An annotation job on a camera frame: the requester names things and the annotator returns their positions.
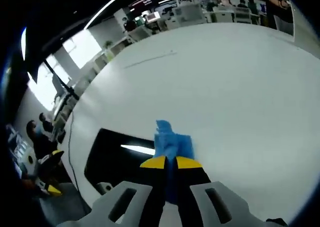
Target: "white tabletop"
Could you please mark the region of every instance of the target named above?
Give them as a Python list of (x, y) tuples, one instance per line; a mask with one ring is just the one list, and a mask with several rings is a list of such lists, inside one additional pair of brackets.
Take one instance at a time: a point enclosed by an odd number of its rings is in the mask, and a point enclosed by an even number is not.
[[(208, 23), (125, 48), (73, 110), (70, 157), (84, 200), (92, 206), (100, 196), (84, 176), (99, 129), (152, 140), (163, 119), (191, 135), (212, 181), (245, 199), (258, 218), (289, 222), (320, 172), (320, 60), (291, 41), (262, 26)], [(71, 119), (59, 148), (74, 180)]]

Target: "blue cloth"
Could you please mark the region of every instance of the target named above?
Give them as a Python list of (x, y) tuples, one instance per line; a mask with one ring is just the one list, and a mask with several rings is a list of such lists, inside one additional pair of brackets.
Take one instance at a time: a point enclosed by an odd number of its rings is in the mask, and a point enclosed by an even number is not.
[(154, 135), (155, 154), (153, 157), (166, 156), (168, 159), (166, 201), (176, 204), (177, 195), (173, 176), (174, 159), (176, 156), (194, 159), (192, 141), (189, 135), (174, 133), (171, 124), (166, 120), (157, 120), (156, 124), (158, 133)]

